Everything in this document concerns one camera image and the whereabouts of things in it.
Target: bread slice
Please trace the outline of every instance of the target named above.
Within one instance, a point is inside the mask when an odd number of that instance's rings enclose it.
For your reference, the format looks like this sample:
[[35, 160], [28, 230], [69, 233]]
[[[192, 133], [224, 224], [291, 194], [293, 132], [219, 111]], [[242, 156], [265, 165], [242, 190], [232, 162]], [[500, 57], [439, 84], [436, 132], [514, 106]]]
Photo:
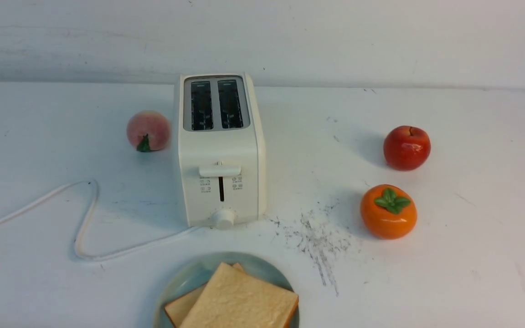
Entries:
[[[242, 268], [240, 263], [235, 263], [232, 267], [236, 270], [244, 272], [244, 268]], [[167, 315], [167, 317], [169, 318], [169, 320], [175, 328], [181, 326], [181, 323], [184, 321], [185, 316], [188, 315], [190, 309], [194, 306], [196, 301], [198, 301], [198, 297], [200, 297], [205, 287], [206, 284], [192, 290], [189, 293], [185, 293], [181, 297], [174, 299], [173, 301], [167, 303], [165, 307], [163, 307], [163, 309], [165, 310], [165, 314]]]
[[180, 328], [284, 328], [296, 293], [221, 263]]

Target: wall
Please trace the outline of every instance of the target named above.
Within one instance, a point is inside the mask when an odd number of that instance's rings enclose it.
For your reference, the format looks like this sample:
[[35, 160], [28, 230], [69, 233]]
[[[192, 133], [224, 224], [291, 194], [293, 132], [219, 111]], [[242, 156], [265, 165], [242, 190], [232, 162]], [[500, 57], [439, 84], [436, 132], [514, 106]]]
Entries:
[[525, 0], [0, 0], [0, 79], [525, 88]]

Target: blue plate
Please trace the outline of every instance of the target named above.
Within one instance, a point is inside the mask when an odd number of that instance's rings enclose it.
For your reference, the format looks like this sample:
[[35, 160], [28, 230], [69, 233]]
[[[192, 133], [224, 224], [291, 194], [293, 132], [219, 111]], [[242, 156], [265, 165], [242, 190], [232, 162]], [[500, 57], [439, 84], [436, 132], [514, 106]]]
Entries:
[[[173, 328], [173, 324], [163, 311], [164, 305], [208, 282], [221, 262], [229, 264], [238, 262], [247, 274], [294, 291], [287, 278], [275, 266], [260, 257], [232, 251], [204, 255], [182, 268], [167, 284], [157, 301], [153, 327]], [[299, 307], [295, 310], [289, 328], [299, 328]]]

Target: white table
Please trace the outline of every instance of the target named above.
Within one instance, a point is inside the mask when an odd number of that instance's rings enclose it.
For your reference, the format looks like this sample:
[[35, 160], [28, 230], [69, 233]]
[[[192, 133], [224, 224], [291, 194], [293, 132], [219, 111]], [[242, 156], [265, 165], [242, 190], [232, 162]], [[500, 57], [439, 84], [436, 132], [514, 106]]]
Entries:
[[[212, 251], [277, 266], [300, 295], [303, 328], [525, 327], [525, 91], [259, 87], [257, 96], [266, 220], [86, 263], [71, 245], [90, 189], [76, 185], [0, 226], [0, 327], [150, 326], [168, 279]], [[184, 229], [171, 154], [141, 154], [125, 137], [135, 112], [171, 117], [172, 102], [169, 85], [0, 83], [0, 217], [93, 177], [88, 251]], [[383, 165], [383, 137], [403, 124], [433, 143], [413, 172]], [[410, 193], [419, 211], [396, 241], [375, 240], [359, 218], [362, 193], [382, 183]]]

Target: white power cord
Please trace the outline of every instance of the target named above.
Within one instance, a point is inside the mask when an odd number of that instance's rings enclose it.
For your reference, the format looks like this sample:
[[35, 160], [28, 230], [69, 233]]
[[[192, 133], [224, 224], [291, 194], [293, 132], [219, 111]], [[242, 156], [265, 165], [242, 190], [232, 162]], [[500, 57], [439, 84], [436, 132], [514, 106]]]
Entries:
[[79, 258], [83, 259], [83, 260], [86, 260], [86, 261], [105, 261], [105, 260], [114, 259], [114, 258], [119, 257], [119, 256], [123, 256], [123, 255], [129, 254], [129, 253], [133, 253], [134, 251], [139, 251], [140, 249], [143, 249], [143, 248], [146, 248], [146, 247], [151, 247], [151, 246], [157, 245], [158, 243], [165, 243], [165, 242], [171, 242], [171, 241], [177, 240], [177, 239], [179, 239], [179, 238], [187, 235], [188, 233], [190, 233], [192, 231], [195, 231], [196, 229], [199, 228], [199, 227], [187, 228], [186, 230], [183, 230], [183, 231], [178, 232], [178, 233], [174, 233], [174, 234], [169, 235], [169, 236], [161, 237], [161, 238], [155, 239], [153, 241], [146, 241], [144, 243], [140, 243], [140, 244], [134, 245], [132, 247], [118, 249], [116, 251], [112, 251], [112, 252], [104, 254], [104, 255], [90, 255], [90, 254], [87, 254], [82, 249], [82, 240], [84, 239], [86, 229], [88, 228], [88, 225], [90, 224], [90, 221], [92, 219], [92, 212], [94, 210], [94, 206], [96, 205], [96, 201], [98, 200], [98, 182], [96, 182], [96, 180], [94, 180], [94, 179], [81, 180], [81, 181], [76, 181], [76, 182], [72, 182], [72, 183], [67, 183], [67, 184], [61, 185], [60, 187], [50, 191], [46, 195], [43, 195], [39, 199], [36, 199], [35, 201], [27, 204], [26, 206], [20, 208], [19, 210], [16, 210], [15, 212], [6, 215], [3, 218], [0, 218], [0, 224], [6, 223], [7, 221], [9, 221], [9, 220], [19, 216], [20, 214], [23, 214], [23, 213], [27, 212], [28, 210], [31, 210], [32, 208], [40, 205], [41, 203], [44, 203], [44, 201], [46, 201], [46, 200], [50, 199], [51, 197], [57, 195], [61, 191], [65, 190], [65, 189], [67, 189], [69, 187], [72, 187], [73, 185], [78, 185], [79, 183], [87, 183], [88, 185], [90, 185], [92, 187], [92, 193], [93, 193], [93, 195], [91, 197], [91, 200], [90, 200], [90, 204], [88, 205], [88, 209], [86, 210], [86, 214], [85, 214], [84, 220], [82, 220], [81, 227], [80, 227], [80, 229], [78, 229], [77, 238], [74, 241], [74, 253], [76, 253], [76, 255]]

